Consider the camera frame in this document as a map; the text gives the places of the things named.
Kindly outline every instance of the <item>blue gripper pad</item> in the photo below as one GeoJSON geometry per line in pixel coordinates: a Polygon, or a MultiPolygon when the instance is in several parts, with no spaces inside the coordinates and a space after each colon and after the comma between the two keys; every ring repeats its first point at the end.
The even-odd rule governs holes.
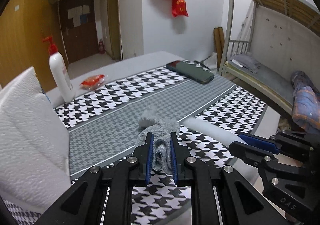
{"type": "Polygon", "coordinates": [[[146,164],[146,185],[149,184],[150,179],[151,179],[152,160],[153,160],[153,140],[154,140],[154,136],[152,134],[151,139],[150,139],[148,159],[147,159],[147,164],[146,164]]]}
{"type": "Polygon", "coordinates": [[[177,159],[176,159],[176,153],[174,151],[172,139],[170,140],[170,147],[171,147],[172,176],[173,176],[174,184],[177,185],[177,181],[178,181],[177,159]]]}
{"type": "Polygon", "coordinates": [[[280,150],[276,148],[276,145],[264,140],[260,140],[254,137],[250,137],[249,135],[238,135],[244,142],[246,142],[249,146],[253,146],[255,148],[260,148],[263,150],[266,150],[268,152],[271,152],[273,154],[279,154],[280,150]]]}

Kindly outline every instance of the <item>gray pillow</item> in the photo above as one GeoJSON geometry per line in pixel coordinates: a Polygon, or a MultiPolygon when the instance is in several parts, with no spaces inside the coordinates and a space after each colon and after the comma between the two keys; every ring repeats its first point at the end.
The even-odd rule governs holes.
{"type": "Polygon", "coordinates": [[[253,73],[257,73],[257,71],[261,65],[255,58],[253,58],[249,55],[246,55],[244,53],[236,54],[236,55],[232,56],[230,58],[230,61],[232,61],[233,59],[238,61],[240,64],[243,65],[244,68],[247,68],[248,70],[250,70],[253,73]]]}

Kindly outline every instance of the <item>red bottle cap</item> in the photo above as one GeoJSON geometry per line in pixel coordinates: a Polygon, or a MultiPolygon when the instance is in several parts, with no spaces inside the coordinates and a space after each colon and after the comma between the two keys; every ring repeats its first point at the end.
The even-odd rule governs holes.
{"type": "Polygon", "coordinates": [[[58,48],[57,48],[57,46],[53,43],[53,40],[52,40],[52,39],[53,39],[52,35],[50,35],[50,36],[42,39],[42,42],[47,42],[47,41],[49,41],[50,46],[49,46],[49,48],[48,48],[48,52],[49,52],[50,55],[53,55],[54,53],[58,52],[58,48]]]}

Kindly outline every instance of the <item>gray towel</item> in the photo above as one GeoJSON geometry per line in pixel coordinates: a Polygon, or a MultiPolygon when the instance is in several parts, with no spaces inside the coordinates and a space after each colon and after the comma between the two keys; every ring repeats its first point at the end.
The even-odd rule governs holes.
{"type": "Polygon", "coordinates": [[[179,123],[169,118],[157,116],[155,107],[145,110],[138,123],[145,130],[138,135],[136,146],[143,145],[147,133],[152,132],[154,136],[152,168],[156,171],[163,170],[166,174],[172,174],[170,134],[175,132],[177,136],[179,135],[179,123]]]}

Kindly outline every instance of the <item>fire extinguisher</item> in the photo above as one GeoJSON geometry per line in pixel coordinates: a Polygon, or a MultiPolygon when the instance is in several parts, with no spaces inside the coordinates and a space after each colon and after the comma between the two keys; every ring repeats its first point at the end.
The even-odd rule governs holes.
{"type": "Polygon", "coordinates": [[[106,52],[106,50],[105,50],[105,48],[104,48],[103,40],[100,39],[100,40],[99,40],[99,53],[103,54],[103,53],[105,53],[105,52],[106,52]]]}

